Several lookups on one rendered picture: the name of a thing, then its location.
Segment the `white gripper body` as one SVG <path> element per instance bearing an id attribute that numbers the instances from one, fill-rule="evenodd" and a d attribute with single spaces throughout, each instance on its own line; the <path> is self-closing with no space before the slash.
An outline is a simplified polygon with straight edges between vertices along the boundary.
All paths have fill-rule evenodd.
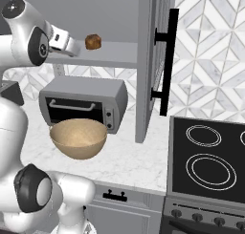
<path id="1" fill-rule="evenodd" d="M 73 37 L 69 37 L 64 52 L 69 56 L 79 56 L 80 45 Z"/>

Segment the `brown bread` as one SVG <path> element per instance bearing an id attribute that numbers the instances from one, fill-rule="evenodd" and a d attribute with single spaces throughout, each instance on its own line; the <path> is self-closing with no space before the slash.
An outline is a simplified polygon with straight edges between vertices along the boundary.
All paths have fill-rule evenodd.
<path id="1" fill-rule="evenodd" d="M 96 50 L 101 47 L 101 38 L 97 34 L 89 34 L 85 38 L 85 48 L 87 50 Z"/>

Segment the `grey cabinet door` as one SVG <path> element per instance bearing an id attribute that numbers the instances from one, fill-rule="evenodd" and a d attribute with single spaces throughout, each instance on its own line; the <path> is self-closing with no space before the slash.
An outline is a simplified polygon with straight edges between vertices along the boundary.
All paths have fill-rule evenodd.
<path id="1" fill-rule="evenodd" d="M 139 0 L 137 97 L 135 141 L 143 143 L 153 111 L 155 99 L 150 91 L 162 90 L 166 43 L 154 43 L 154 33 L 167 32 L 169 10 L 175 0 Z"/>

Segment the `tan basket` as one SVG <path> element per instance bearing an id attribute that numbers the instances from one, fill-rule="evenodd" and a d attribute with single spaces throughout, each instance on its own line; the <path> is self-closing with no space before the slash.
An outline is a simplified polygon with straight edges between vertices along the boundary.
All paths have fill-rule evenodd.
<path id="1" fill-rule="evenodd" d="M 50 138 L 67 157 L 88 160 L 102 149 L 107 139 L 107 128 L 93 119 L 67 119 L 50 127 Z"/>

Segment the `grey toaster oven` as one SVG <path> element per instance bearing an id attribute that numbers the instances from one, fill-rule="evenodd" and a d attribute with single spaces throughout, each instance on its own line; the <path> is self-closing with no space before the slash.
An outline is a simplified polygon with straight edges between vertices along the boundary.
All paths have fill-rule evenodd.
<path id="1" fill-rule="evenodd" d="M 51 108 L 52 99 L 58 105 L 88 108 L 95 103 L 96 107 L 91 112 Z M 109 134 L 118 132 L 127 103 L 127 89 L 120 79 L 59 76 L 39 93 L 39 108 L 49 126 L 71 118 L 90 118 L 104 124 Z"/>

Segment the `dark grey appliance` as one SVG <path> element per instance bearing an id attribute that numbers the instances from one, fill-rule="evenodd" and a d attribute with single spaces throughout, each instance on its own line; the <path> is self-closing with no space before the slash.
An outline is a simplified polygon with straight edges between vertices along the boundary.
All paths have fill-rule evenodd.
<path id="1" fill-rule="evenodd" d="M 16 103 L 19 106 L 24 105 L 24 99 L 17 81 L 3 80 L 2 87 L 0 88 L 0 96 Z"/>

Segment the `grey drawer front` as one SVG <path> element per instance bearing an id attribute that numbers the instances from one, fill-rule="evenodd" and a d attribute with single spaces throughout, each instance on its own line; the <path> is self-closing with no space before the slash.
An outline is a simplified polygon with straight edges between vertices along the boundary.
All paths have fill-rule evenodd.
<path id="1" fill-rule="evenodd" d="M 111 189 L 112 193 L 115 195 L 120 195 L 123 191 L 127 197 L 127 202 L 118 202 L 103 198 L 102 194 L 107 193 L 108 189 Z M 164 204 L 164 198 L 165 197 L 163 195 L 149 193 L 146 190 L 131 190 L 127 186 L 96 184 L 95 199 L 97 201 L 116 203 L 125 206 L 161 212 Z"/>

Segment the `black hob stove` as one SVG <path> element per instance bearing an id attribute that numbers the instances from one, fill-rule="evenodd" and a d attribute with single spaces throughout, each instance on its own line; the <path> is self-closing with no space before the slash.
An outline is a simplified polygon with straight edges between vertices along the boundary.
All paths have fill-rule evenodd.
<path id="1" fill-rule="evenodd" d="M 182 216 L 173 218 L 173 209 Z M 172 117 L 159 234 L 245 234 L 238 222 L 245 222 L 245 124 Z"/>

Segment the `grey base cupboard door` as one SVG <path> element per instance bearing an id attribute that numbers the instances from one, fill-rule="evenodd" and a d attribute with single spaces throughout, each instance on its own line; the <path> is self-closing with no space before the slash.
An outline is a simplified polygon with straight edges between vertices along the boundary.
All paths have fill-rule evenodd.
<path id="1" fill-rule="evenodd" d="M 159 234 L 159 212 L 89 204 L 85 215 L 98 234 Z"/>

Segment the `white wall outlet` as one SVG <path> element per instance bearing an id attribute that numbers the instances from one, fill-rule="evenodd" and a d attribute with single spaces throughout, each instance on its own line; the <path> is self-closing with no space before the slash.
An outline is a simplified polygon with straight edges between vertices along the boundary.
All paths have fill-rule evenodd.
<path id="1" fill-rule="evenodd" d="M 54 64 L 53 65 L 55 76 L 65 75 L 64 65 L 63 64 Z"/>

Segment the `grey wall cabinet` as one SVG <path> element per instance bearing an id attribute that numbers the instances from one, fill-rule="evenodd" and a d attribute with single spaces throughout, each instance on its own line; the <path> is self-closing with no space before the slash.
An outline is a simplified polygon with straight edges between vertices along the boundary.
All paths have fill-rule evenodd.
<path id="1" fill-rule="evenodd" d="M 1 16 L 10 0 L 0 0 L 0 66 L 17 67 L 11 48 L 3 47 L 10 29 Z M 46 61 L 53 64 L 137 67 L 139 0 L 25 0 L 50 24 L 67 31 L 80 45 L 79 56 L 50 53 Z M 89 34 L 101 38 L 101 47 L 85 48 Z"/>

